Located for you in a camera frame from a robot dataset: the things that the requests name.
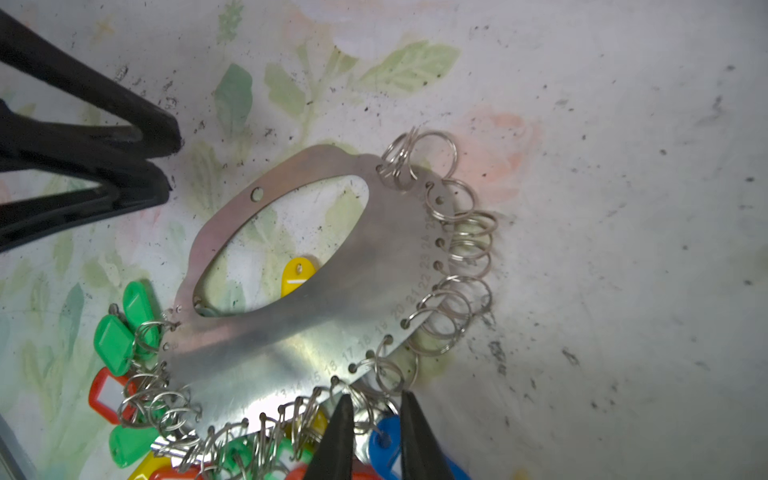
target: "oval cutout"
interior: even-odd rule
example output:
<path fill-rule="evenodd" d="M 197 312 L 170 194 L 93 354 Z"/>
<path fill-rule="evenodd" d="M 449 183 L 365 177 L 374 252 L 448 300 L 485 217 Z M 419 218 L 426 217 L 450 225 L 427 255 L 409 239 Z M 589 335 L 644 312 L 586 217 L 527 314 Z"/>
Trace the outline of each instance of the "oval cutout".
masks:
<path fill-rule="evenodd" d="M 197 312 L 239 315 L 278 300 L 288 262 L 307 257 L 322 268 L 357 225 L 368 197 L 362 178 L 345 175 L 300 187 L 266 206 L 230 238 L 201 277 Z"/>

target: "dirty white surface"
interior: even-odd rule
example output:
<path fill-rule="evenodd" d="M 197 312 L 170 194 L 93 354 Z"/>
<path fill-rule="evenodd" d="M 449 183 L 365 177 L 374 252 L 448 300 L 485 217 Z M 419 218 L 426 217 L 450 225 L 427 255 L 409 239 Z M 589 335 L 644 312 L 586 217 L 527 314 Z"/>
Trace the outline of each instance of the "dirty white surface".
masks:
<path fill-rule="evenodd" d="M 326 139 L 379 152 L 414 124 L 446 129 L 461 142 L 458 176 L 505 218 L 490 275 L 494 316 L 431 361 L 417 389 L 449 456 L 473 478 L 768 477 L 768 4 L 271 3 L 235 8 L 241 21 L 230 28 L 219 15 L 237 3 L 0 2 L 67 53 L 175 113 L 185 139 L 181 153 L 157 161 L 173 176 L 168 205 L 74 232 L 66 280 L 51 282 L 46 332 L 83 281 L 79 335 L 88 347 L 109 295 L 133 280 L 104 255 L 104 270 L 116 271 L 111 293 L 81 280 L 99 249 L 147 272 L 169 304 L 204 214 L 269 168 L 266 159 Z M 421 40 L 456 49 L 455 63 L 411 92 L 370 76 L 366 83 L 387 55 Z M 311 94 L 334 43 L 359 60 L 348 74 L 323 76 L 323 92 Z M 221 124 L 212 94 L 230 63 L 253 79 L 240 137 Z M 270 99 L 269 64 L 281 65 L 306 101 Z M 35 103 L 35 118 L 76 121 L 83 111 L 5 67 L 0 92 L 13 93 L 13 110 Z M 195 164 L 211 164 L 211 148 L 219 173 L 196 173 Z M 219 187 L 200 197 L 200 176 Z M 43 185 L 6 180 L 0 194 Z M 280 210 L 284 231 L 238 250 L 252 267 L 230 258 L 240 266 L 227 281 L 242 285 L 249 306 L 270 296 L 250 292 L 274 251 L 333 251 L 327 237 L 298 234 L 305 225 L 291 212 L 324 225 L 342 191 L 335 188 Z M 354 210 L 340 207 L 331 220 Z M 169 248 L 177 224 L 185 235 Z M 277 245 L 286 238 L 291 251 Z M 30 279 L 51 271 L 51 254 L 40 252 L 55 243 L 0 257 L 4 277 L 10 282 L 25 257 Z M 46 416 L 40 395 L 50 394 L 25 379 L 28 362 L 15 346 L 35 338 L 25 318 L 32 284 L 0 299 L 12 340 L 0 349 L 0 378 L 3 389 L 18 391 L 0 413 L 41 476 L 125 478 L 108 457 L 106 425 L 98 435 L 61 427 L 74 407 Z M 59 396 L 74 388 L 64 378 Z M 87 437 L 81 461 L 51 446 L 52 435 L 59 443 Z"/>

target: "green key tag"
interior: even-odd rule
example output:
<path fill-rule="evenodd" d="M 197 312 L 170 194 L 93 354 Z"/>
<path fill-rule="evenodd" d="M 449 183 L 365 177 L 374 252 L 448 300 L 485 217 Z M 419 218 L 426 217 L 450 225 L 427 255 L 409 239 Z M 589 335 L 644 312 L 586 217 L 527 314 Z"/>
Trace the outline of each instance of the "green key tag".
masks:
<path fill-rule="evenodd" d="M 109 435 L 112 460 L 120 468 L 141 460 L 150 452 L 158 436 L 155 429 L 126 429 L 122 425 L 114 427 Z"/>
<path fill-rule="evenodd" d="M 253 443 L 250 442 L 247 436 L 234 439 L 224 447 L 221 466 L 232 475 L 240 473 L 240 466 L 237 464 L 235 457 L 240 457 L 243 467 L 248 468 L 253 457 Z"/>
<path fill-rule="evenodd" d="M 140 282 L 130 282 L 125 287 L 125 293 L 123 294 L 123 311 L 125 312 L 125 318 L 128 321 L 128 328 L 130 328 L 133 333 L 136 333 L 136 330 L 142 323 L 154 320 L 152 305 L 149 302 L 147 290 Z M 160 332 L 157 327 L 152 326 L 147 329 L 146 333 L 142 336 L 142 340 L 147 345 L 156 349 L 160 345 Z M 148 359 L 153 356 L 153 353 L 137 346 L 136 355 L 141 359 Z"/>
<path fill-rule="evenodd" d="M 115 315 L 107 315 L 96 326 L 94 350 L 114 376 L 123 376 L 131 367 L 134 335 Z"/>
<path fill-rule="evenodd" d="M 309 465 L 312 461 L 312 454 L 307 449 L 302 449 L 299 458 L 293 458 L 293 447 L 289 439 L 283 439 L 280 446 L 277 447 L 276 462 L 283 464 L 288 472 L 296 470 L 301 464 Z M 264 476 L 264 480 L 283 480 L 285 473 L 280 471 L 270 472 Z"/>

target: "metal key ring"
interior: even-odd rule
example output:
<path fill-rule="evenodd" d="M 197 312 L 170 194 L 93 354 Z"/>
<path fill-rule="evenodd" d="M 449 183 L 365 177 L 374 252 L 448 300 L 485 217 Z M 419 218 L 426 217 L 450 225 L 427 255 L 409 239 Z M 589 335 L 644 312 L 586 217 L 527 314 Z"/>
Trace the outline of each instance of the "metal key ring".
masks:
<path fill-rule="evenodd" d="M 451 240 L 451 245 L 448 247 L 448 256 L 450 257 L 451 260 L 454 260 L 456 262 L 468 262 L 472 260 L 478 260 L 490 252 L 492 245 L 493 245 L 492 235 L 488 235 L 488 243 L 481 242 L 474 238 Z M 452 252 L 452 249 L 455 247 L 474 247 L 480 251 L 477 253 L 472 253 L 470 255 L 459 255 L 458 253 Z"/>
<path fill-rule="evenodd" d="M 486 257 L 488 259 L 488 261 L 485 262 L 485 267 L 482 270 L 480 270 L 479 273 L 466 273 L 466 272 L 463 272 L 462 275 L 476 276 L 477 278 L 482 278 L 485 275 L 487 275 L 488 272 L 491 271 L 491 261 L 492 261 L 491 260 L 491 252 L 485 252 L 484 255 L 482 255 L 480 258 L 478 258 L 478 260 L 480 260 L 482 257 Z M 466 266 L 474 266 L 474 265 L 471 265 L 470 262 L 457 262 L 457 261 L 454 261 L 454 260 L 451 260 L 451 261 L 453 263 L 456 263 L 456 264 L 464 263 Z"/>
<path fill-rule="evenodd" d="M 467 306 L 467 313 L 462 314 L 464 316 L 464 318 L 461 318 L 462 320 L 465 320 L 465 324 L 461 328 L 462 333 L 464 333 L 464 331 L 466 331 L 466 327 L 467 327 L 467 325 L 469 323 L 469 320 L 472 318 L 472 306 L 470 305 L 469 300 L 467 299 L 467 297 L 463 293 L 461 293 L 461 292 L 459 292 L 457 290 L 448 290 L 448 289 L 446 289 L 446 290 L 433 290 L 432 292 L 427 293 L 426 295 L 424 295 L 424 298 L 422 298 L 419 301 L 419 303 L 416 304 L 416 309 L 417 310 L 421 310 L 421 309 L 425 308 L 426 302 L 430 298 L 436 298 L 437 296 L 446 296 L 446 295 L 455 295 L 455 296 L 457 296 Z M 457 314 L 457 312 L 454 312 L 452 310 L 451 311 L 444 310 L 443 306 L 442 306 L 442 302 L 440 303 L 440 305 L 437 306 L 437 308 L 440 309 L 444 315 Z M 454 333 L 440 333 L 440 332 L 436 332 L 434 330 L 431 330 L 431 327 L 429 329 L 426 328 L 426 325 L 427 325 L 428 321 L 429 321 L 429 319 L 425 320 L 425 322 L 422 323 L 422 328 L 424 329 L 424 332 L 427 333 L 432 338 L 439 339 L 439 340 L 448 340 L 448 339 L 453 338 L 453 336 L 455 335 Z"/>
<path fill-rule="evenodd" d="M 447 315 L 446 313 L 443 313 L 443 312 L 441 312 L 441 311 L 440 311 L 439 309 L 437 309 L 436 307 L 431 307 L 431 306 L 430 306 L 430 307 L 427 307 L 427 308 L 425 308 L 425 309 L 422 309 L 422 310 L 417 310 L 417 311 L 415 312 L 415 315 L 420 315 L 420 314 L 422 314 L 422 313 L 427 313 L 427 312 L 437 312 L 437 313 L 439 313 L 440 315 L 443 315 L 443 316 L 445 316 L 447 319 L 451 320 L 451 323 L 453 323 L 453 327 L 454 327 L 454 334 L 453 334 L 453 337 L 452 337 L 452 338 L 449 340 L 449 342 L 448 342 L 446 345 L 444 345 L 443 347 L 441 347 L 441 348 L 439 348 L 439 349 L 432 349 L 432 350 L 429 350 L 429 349 L 423 349 L 421 346 L 417 346 L 417 345 L 415 344 L 415 342 L 414 342 L 414 336 L 413 336 L 413 335 L 411 335 L 411 336 L 410 336 L 410 337 L 409 337 L 409 338 L 406 340 L 406 343 L 407 343 L 407 344 L 408 344 L 408 346 L 411 348 L 411 350 L 413 350 L 414 352 L 418 353 L 419 355 L 423 355 L 423 356 L 440 356 L 440 355 L 442 355 L 443 353 L 445 353 L 445 352 L 448 352 L 448 351 L 449 351 L 449 350 L 450 350 L 450 349 L 451 349 L 451 348 L 452 348 L 452 347 L 453 347 L 453 346 L 456 344 L 456 342 L 458 342 L 458 339 L 459 339 L 459 338 L 460 338 L 460 336 L 461 336 L 461 328 L 458 326 L 458 323 L 456 322 L 456 320 L 455 320 L 455 319 L 454 319 L 452 316 L 450 316 L 450 315 Z"/>
<path fill-rule="evenodd" d="M 451 275 L 447 276 L 446 278 L 440 280 L 437 284 L 437 288 L 439 290 L 442 290 L 445 288 L 445 285 L 447 285 L 449 282 L 456 282 L 456 283 L 467 283 L 467 282 L 478 282 L 483 285 L 485 288 L 485 291 L 488 292 L 488 302 L 480 308 L 480 310 L 477 313 L 488 313 L 491 311 L 491 304 L 493 303 L 493 292 L 491 291 L 491 287 L 488 286 L 488 284 L 483 280 L 482 278 L 472 276 L 472 275 Z"/>
<path fill-rule="evenodd" d="M 424 132 L 423 134 L 420 134 L 419 136 L 416 137 L 413 143 L 415 144 L 422 138 L 428 137 L 430 135 L 442 138 L 443 140 L 448 142 L 448 145 L 451 148 L 451 153 L 452 153 L 451 168 L 449 168 L 448 173 L 443 176 L 443 178 L 450 178 L 456 172 L 456 168 L 458 166 L 458 149 L 456 148 L 456 143 L 453 141 L 450 135 L 448 135 L 444 131 L 437 131 L 437 130 L 430 130 L 430 131 Z"/>
<path fill-rule="evenodd" d="M 464 214 L 464 213 L 466 213 L 466 212 L 461 211 L 461 212 L 458 212 L 457 214 L 461 215 L 461 214 Z M 490 220 L 492 223 L 491 223 L 490 226 L 486 225 L 481 220 L 479 220 L 477 217 L 486 218 L 486 219 Z M 474 225 L 479 225 L 480 227 L 482 227 L 482 230 L 480 230 L 479 232 L 462 232 L 460 230 L 456 230 L 457 227 L 460 227 L 461 225 L 464 225 L 466 223 L 472 223 Z M 496 220 L 496 217 L 494 216 L 494 214 L 492 214 L 492 213 L 490 213 L 488 211 L 485 211 L 485 210 L 475 210 L 475 211 L 472 212 L 472 215 L 469 218 L 465 218 L 464 220 L 460 220 L 458 222 L 455 222 L 455 223 L 452 224 L 452 226 L 453 226 L 453 230 L 450 231 L 450 232 L 446 232 L 446 233 L 453 233 L 454 235 L 456 235 L 458 237 L 473 237 L 473 238 L 485 237 L 486 235 L 489 235 L 489 234 L 493 233 L 496 230 L 496 228 L 498 227 L 498 220 Z"/>
<path fill-rule="evenodd" d="M 428 182 L 425 202 L 427 204 L 427 208 L 429 208 L 429 214 L 440 221 L 449 222 L 449 223 L 458 222 L 459 220 L 464 220 L 465 218 L 470 218 L 472 214 L 475 212 L 475 205 L 477 205 L 477 202 L 478 202 L 477 194 L 472 189 L 472 187 L 470 187 L 465 182 L 457 178 L 444 178 L 442 182 L 443 184 L 454 184 L 457 187 L 463 188 L 464 191 L 466 191 L 467 194 L 469 194 L 469 197 L 472 199 L 472 208 L 457 215 L 441 214 L 435 209 L 435 206 L 432 205 L 432 201 L 429 199 L 429 192 L 432 190 L 432 188 L 435 185 Z"/>

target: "key tag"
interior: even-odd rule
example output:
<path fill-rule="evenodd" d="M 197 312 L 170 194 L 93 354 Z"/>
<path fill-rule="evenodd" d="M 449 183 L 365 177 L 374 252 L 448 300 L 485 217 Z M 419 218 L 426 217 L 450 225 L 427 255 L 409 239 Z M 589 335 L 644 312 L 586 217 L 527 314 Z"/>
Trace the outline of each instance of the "key tag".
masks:
<path fill-rule="evenodd" d="M 154 473 L 163 468 L 170 468 L 170 458 L 156 457 L 152 452 L 144 457 L 138 467 L 128 477 L 128 480 L 150 480 Z"/>
<path fill-rule="evenodd" d="M 125 319 L 128 322 L 128 329 L 134 335 L 142 323 L 154 320 L 152 304 L 149 301 L 147 289 L 144 288 L 144 285 L 141 282 L 130 282 L 125 287 L 125 292 L 123 293 L 123 311 L 125 312 Z M 144 331 L 141 340 L 157 351 L 157 347 L 160 345 L 160 332 L 156 326 L 150 326 Z M 137 358 L 142 360 L 154 356 L 154 352 L 147 351 L 139 345 L 136 346 L 135 354 Z"/>
<path fill-rule="evenodd" d="M 317 269 L 308 259 L 294 258 L 283 270 L 283 282 L 280 284 L 280 297 L 288 295 L 299 288 L 315 274 Z"/>
<path fill-rule="evenodd" d="M 120 468 L 128 467 L 146 456 L 157 438 L 156 429 L 126 429 L 122 425 L 114 427 L 109 435 L 109 452 L 112 460 Z"/>
<path fill-rule="evenodd" d="M 127 376 L 116 377 L 112 375 L 107 367 L 99 370 L 91 384 L 91 391 L 88 393 L 88 405 L 98 412 L 112 425 L 119 425 L 118 409 L 123 402 L 123 390 L 128 383 Z M 136 393 L 136 385 L 128 386 L 128 393 Z M 123 418 L 131 420 L 136 408 L 128 405 L 123 410 Z"/>
<path fill-rule="evenodd" d="M 400 448 L 400 417 L 391 416 L 382 419 L 376 430 L 371 432 L 368 441 L 368 455 L 371 466 L 384 480 L 402 480 L 402 450 Z M 445 457 L 455 480 L 470 480 L 450 458 Z"/>
<path fill-rule="evenodd" d="M 199 473 L 200 469 L 195 466 L 191 466 L 190 469 L 184 473 L 180 473 L 172 467 L 163 467 L 153 473 L 149 480 L 196 480 L 202 478 L 202 476 L 198 476 Z"/>
<path fill-rule="evenodd" d="M 96 325 L 94 350 L 114 376 L 123 376 L 131 367 L 134 334 L 116 315 L 107 315 Z"/>

